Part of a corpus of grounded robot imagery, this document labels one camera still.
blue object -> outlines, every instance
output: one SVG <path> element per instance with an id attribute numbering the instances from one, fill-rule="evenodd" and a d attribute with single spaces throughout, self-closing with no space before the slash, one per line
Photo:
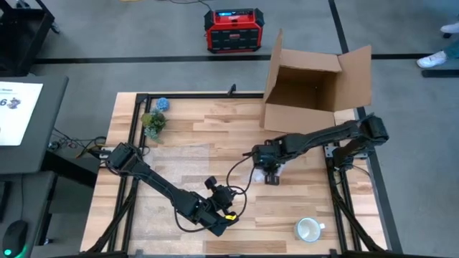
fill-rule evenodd
<path id="1" fill-rule="evenodd" d="M 169 109 L 169 101 L 165 97 L 160 97 L 156 101 L 156 108 L 160 111 L 167 111 Z"/>

yellow tag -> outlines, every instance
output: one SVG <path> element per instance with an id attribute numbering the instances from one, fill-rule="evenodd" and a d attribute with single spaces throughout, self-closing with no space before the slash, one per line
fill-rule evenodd
<path id="1" fill-rule="evenodd" d="M 229 220 L 235 220 L 236 219 L 236 215 L 234 215 L 234 216 L 226 215 L 224 218 L 225 219 L 229 219 Z"/>

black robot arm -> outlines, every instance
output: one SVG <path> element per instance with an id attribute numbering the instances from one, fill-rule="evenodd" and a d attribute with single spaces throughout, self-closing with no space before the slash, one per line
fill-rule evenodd
<path id="1" fill-rule="evenodd" d="M 385 143 L 389 136 L 381 118 L 369 115 L 361 120 L 347 121 L 342 125 L 309 134 L 289 133 L 266 140 L 264 145 L 255 145 L 250 155 L 254 166 L 266 172 L 265 183 L 278 185 L 279 177 L 276 176 L 276 172 L 282 164 L 303 155 L 311 148 L 347 139 L 352 141 L 335 150 L 342 154 L 334 155 L 340 159 L 335 161 L 335 164 L 352 164 L 352 159 L 357 153 Z"/>
<path id="2" fill-rule="evenodd" d="M 221 236 L 228 226 L 239 220 L 235 212 L 227 210 L 231 207 L 236 192 L 229 187 L 215 186 L 215 177 L 212 176 L 205 181 L 207 189 L 212 190 L 212 196 L 205 199 L 198 193 L 175 187 L 151 170 L 140 157 L 137 147 L 120 143 L 108 156 L 107 166 L 119 176 L 134 176 L 141 179 L 168 198 L 175 209 L 174 212 L 193 224 L 201 224 L 203 229 L 208 229 L 216 236 Z"/>

person's foot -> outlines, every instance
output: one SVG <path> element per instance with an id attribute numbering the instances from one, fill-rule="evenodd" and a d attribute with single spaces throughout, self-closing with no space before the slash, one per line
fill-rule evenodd
<path id="1" fill-rule="evenodd" d="M 450 34 L 459 33 L 459 21 L 454 24 L 448 24 L 448 25 L 441 27 L 440 31 L 443 33 L 450 33 Z"/>
<path id="2" fill-rule="evenodd" d="M 431 68 L 445 63 L 447 60 L 446 54 L 443 51 L 431 54 L 428 57 L 421 58 L 416 61 L 417 65 L 421 68 Z"/>

wooden table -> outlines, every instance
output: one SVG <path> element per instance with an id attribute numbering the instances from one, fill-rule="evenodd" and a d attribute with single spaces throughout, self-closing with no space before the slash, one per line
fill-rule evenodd
<path id="1" fill-rule="evenodd" d="M 135 92 L 118 93 L 107 145 L 127 141 L 135 98 Z M 219 183 L 224 184 L 225 175 L 242 159 L 242 153 L 282 134 L 259 127 L 261 99 L 191 98 L 170 102 L 171 109 L 165 113 L 169 121 L 161 133 L 164 144 L 147 140 L 151 152 L 145 161 L 179 188 L 203 196 L 209 194 L 204 186 L 207 177 L 216 176 Z M 335 119 L 336 124 L 352 120 L 354 111 L 337 112 Z M 354 165 L 367 170 L 365 161 L 356 161 Z M 245 186 L 251 167 L 249 161 L 238 166 L 230 178 L 231 184 Z M 369 177 L 356 169 L 347 175 L 357 219 L 375 242 L 386 248 Z M 91 247 L 113 218 L 119 180 L 100 169 L 81 250 Z M 136 250 L 144 254 L 328 254 L 329 249 L 339 251 L 322 148 L 311 149 L 289 162 L 279 186 L 253 183 L 248 196 L 241 222 L 221 237 L 208 231 L 188 234 L 176 227 L 169 200 L 141 183 L 129 254 Z M 242 203 L 242 197 L 238 196 L 232 210 L 239 212 Z M 293 233 L 295 223 L 307 216 L 326 225 L 321 238 L 312 244 L 297 240 Z M 196 228 L 183 218 L 180 222 L 187 229 Z M 344 223 L 348 246 L 352 247 L 346 219 Z M 119 232 L 117 247 L 122 239 L 122 231 Z"/>

